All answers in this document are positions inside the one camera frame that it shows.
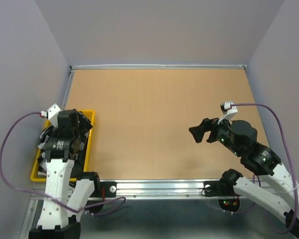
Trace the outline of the black white checkered shirt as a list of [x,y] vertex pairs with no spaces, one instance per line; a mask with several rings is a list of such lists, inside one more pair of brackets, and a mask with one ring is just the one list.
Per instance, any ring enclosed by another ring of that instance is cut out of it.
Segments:
[[37,157],[37,162],[38,162],[38,176],[43,177],[46,176],[46,165],[45,165],[45,145],[54,132],[55,127],[53,125],[50,125],[46,127],[40,137],[39,137],[39,142],[38,142],[38,149],[39,149],[39,156]]

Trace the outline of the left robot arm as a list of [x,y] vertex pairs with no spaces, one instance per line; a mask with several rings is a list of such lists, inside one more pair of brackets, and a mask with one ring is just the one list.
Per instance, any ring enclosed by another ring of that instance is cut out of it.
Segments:
[[46,113],[52,133],[41,146],[46,167],[43,207],[30,239],[78,239],[80,219],[90,196],[100,193],[101,184],[96,172],[84,172],[78,177],[69,195],[71,172],[77,155],[84,150],[92,129],[91,121],[82,113],[62,110],[57,104]]

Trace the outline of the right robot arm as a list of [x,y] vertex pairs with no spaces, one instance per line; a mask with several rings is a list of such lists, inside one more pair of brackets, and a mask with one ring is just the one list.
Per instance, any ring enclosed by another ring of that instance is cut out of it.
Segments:
[[257,141],[255,128],[244,120],[205,118],[200,125],[190,127],[189,132],[196,143],[201,143],[204,134],[209,132],[208,143],[220,142],[240,158],[240,163],[254,173],[258,182],[265,182],[274,190],[271,193],[237,170],[228,169],[218,181],[202,190],[203,196],[246,197],[274,215],[299,239],[299,183],[293,182],[291,173],[275,152]]

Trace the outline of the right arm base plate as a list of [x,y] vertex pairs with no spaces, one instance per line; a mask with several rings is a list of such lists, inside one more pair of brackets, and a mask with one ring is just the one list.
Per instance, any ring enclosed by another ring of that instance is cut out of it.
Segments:
[[233,186],[225,182],[205,181],[201,190],[201,195],[204,197],[230,197],[234,196]]

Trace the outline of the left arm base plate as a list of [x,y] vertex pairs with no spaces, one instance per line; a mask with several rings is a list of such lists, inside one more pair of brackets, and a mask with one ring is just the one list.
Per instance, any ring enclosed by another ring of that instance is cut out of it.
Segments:
[[115,198],[117,193],[117,183],[115,181],[101,181],[98,186],[95,187],[91,198]]

